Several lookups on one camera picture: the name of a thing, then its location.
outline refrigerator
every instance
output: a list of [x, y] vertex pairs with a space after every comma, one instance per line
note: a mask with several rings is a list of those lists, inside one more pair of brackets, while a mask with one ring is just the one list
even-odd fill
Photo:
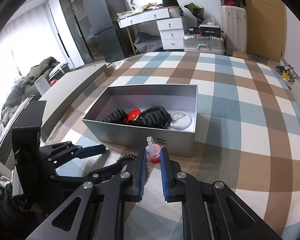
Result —
[[133, 53], [126, 28], [119, 28], [117, 13], [128, 11], [124, 0], [84, 0], [83, 6], [106, 62]]

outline yellow object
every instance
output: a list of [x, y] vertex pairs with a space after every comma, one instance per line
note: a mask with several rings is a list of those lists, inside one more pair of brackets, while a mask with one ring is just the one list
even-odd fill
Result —
[[288, 72], [283, 72], [282, 75], [281, 75], [282, 78], [284, 78], [285, 80], [287, 81], [291, 81], [291, 78], [290, 78], [290, 75]]
[[128, 36], [129, 36], [131, 47], [133, 49], [133, 53], [134, 53], [134, 55], [137, 55], [136, 54], [136, 50], [134, 49], [134, 45], [133, 45], [132, 38], [131, 38], [131, 35], [130, 35], [130, 32], [129, 32], [129, 28], [127, 28], [127, 32], [128, 32]]

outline desk drawer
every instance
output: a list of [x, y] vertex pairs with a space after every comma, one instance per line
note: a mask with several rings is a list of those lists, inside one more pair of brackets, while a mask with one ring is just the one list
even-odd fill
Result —
[[182, 19], [180, 18], [170, 18], [166, 20], [157, 21], [159, 31], [162, 30], [173, 30], [173, 29], [183, 29]]
[[163, 49], [183, 49], [183, 39], [162, 40]]
[[161, 40], [183, 39], [185, 32], [183, 29], [163, 30], [160, 31]]
[[163, 9], [143, 12], [143, 13], [131, 16], [131, 17], [127, 17], [125, 19], [120, 20], [118, 23], [119, 23], [120, 28], [124, 28], [124, 27], [138, 24], [138, 23], [153, 21], [153, 20], [157, 20], [157, 19], [164, 19], [164, 18], [169, 18], [169, 17], [170, 17], [170, 15], [169, 15], [168, 8], [163, 8]]

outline open box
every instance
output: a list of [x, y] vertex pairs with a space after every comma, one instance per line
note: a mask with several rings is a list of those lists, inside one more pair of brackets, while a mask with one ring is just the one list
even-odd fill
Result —
[[[168, 148], [169, 154], [192, 157], [194, 132], [197, 119], [197, 85], [157, 84], [125, 85], [108, 87], [90, 106], [82, 121], [103, 142], [138, 149], [146, 145], [146, 137]], [[191, 124], [183, 130], [156, 129], [123, 124], [106, 123], [102, 120], [116, 109], [126, 113], [139, 108], [141, 111], [162, 106], [169, 114], [176, 111], [191, 116]]]

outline plastic bottle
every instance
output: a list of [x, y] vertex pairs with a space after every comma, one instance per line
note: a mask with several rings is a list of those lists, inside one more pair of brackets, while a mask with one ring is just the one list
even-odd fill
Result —
[[160, 151], [161, 146], [159, 144], [154, 143], [151, 136], [147, 137], [148, 146], [146, 146], [147, 151], [147, 160], [152, 163], [160, 162]]

